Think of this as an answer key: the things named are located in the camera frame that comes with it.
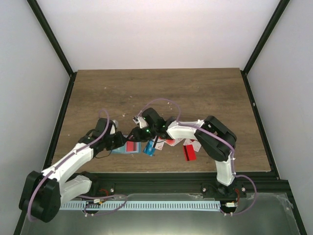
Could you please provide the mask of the teal leather card holder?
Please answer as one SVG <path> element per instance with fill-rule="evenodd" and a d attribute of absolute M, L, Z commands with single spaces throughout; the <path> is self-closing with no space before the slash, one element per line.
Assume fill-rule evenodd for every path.
<path fill-rule="evenodd" d="M 141 152 L 141 142 L 127 141 L 122 147 L 112 150 L 113 154 L 136 154 Z"/>

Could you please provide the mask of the red card with black stripe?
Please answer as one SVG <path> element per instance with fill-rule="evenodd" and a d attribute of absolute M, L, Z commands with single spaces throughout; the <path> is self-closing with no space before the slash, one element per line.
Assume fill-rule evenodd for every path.
<path fill-rule="evenodd" d="M 140 144 L 138 142 L 126 142 L 126 152 L 139 152 L 140 151 Z"/>

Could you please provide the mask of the large red card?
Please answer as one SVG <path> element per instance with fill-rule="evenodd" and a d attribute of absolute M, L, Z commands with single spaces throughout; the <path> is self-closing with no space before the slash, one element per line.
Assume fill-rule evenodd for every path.
<path fill-rule="evenodd" d="M 183 146 L 183 152 L 185 156 L 185 160 L 187 162 L 189 161 L 195 161 L 197 159 L 196 153 L 194 151 L 193 145 L 184 145 Z"/>

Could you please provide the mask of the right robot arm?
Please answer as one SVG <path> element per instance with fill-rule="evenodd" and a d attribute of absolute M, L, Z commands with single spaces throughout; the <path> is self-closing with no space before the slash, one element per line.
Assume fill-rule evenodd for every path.
<path fill-rule="evenodd" d="M 178 118 L 165 120 L 153 108 L 148 108 L 133 117 L 137 125 L 131 130 L 129 141 L 144 142 L 160 137 L 163 140 L 189 139 L 200 143 L 216 164 L 217 191 L 222 197 L 229 197 L 234 191 L 234 152 L 237 137 L 214 116 L 196 121 L 181 122 Z"/>

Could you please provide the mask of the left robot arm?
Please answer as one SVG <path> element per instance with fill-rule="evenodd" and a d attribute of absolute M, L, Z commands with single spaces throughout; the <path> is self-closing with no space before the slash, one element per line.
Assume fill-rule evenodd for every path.
<path fill-rule="evenodd" d="M 74 198 L 94 198 L 99 194 L 99 184 L 87 174 L 79 174 L 74 179 L 70 177 L 98 153 L 119 148 L 125 143 L 117 128 L 116 120 L 100 118 L 96 127 L 80 138 L 57 163 L 27 175 L 19 208 L 26 212 L 29 221 L 49 222 L 63 204 Z"/>

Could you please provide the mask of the white card with black stripe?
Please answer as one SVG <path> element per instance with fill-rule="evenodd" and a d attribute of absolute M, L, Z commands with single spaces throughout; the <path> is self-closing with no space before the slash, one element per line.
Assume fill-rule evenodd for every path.
<path fill-rule="evenodd" d="M 164 146 L 164 140 L 161 138 L 158 138 L 158 140 L 155 141 L 153 148 L 156 150 L 162 150 Z"/>

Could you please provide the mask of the white card with red circle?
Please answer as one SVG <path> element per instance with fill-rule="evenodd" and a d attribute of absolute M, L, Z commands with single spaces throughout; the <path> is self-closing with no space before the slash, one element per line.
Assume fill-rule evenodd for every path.
<path fill-rule="evenodd" d="M 178 138 L 178 139 L 173 139 L 173 140 L 166 140 L 165 143 L 168 144 L 169 146 L 175 146 L 178 143 L 180 143 L 183 139 Z"/>

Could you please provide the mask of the blue credit card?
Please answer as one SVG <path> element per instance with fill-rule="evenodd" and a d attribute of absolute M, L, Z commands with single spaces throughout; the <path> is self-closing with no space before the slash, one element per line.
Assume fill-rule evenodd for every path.
<path fill-rule="evenodd" d="M 154 144 L 155 142 L 152 140 L 152 141 L 148 141 L 144 150 L 143 150 L 143 153 L 152 157 L 155 153 L 155 148 L 154 148 Z"/>

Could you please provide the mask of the white card with red logo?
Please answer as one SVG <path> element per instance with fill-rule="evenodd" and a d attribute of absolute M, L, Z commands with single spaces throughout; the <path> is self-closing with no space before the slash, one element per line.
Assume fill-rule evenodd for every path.
<path fill-rule="evenodd" d="M 186 139 L 183 143 L 184 146 L 191 145 L 195 152 L 199 152 L 201 144 L 197 140 Z"/>

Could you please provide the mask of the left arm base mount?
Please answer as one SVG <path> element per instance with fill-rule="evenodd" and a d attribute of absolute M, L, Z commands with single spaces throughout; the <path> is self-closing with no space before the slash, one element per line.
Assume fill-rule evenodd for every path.
<path fill-rule="evenodd" d="M 100 198 L 105 196 L 113 195 L 113 191 L 111 188 L 103 188 L 103 187 L 93 187 L 89 190 L 89 192 L 83 194 L 83 196 L 91 197 L 91 198 Z"/>

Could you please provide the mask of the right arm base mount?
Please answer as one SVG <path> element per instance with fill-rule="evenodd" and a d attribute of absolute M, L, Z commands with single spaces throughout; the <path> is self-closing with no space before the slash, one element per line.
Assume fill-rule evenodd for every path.
<path fill-rule="evenodd" d="M 241 182 L 233 182 L 230 186 L 224 186 L 221 183 L 203 183 L 201 185 L 201 192 L 205 197 L 222 199 L 235 199 L 237 196 L 246 198 L 246 192 L 242 191 L 244 185 Z"/>

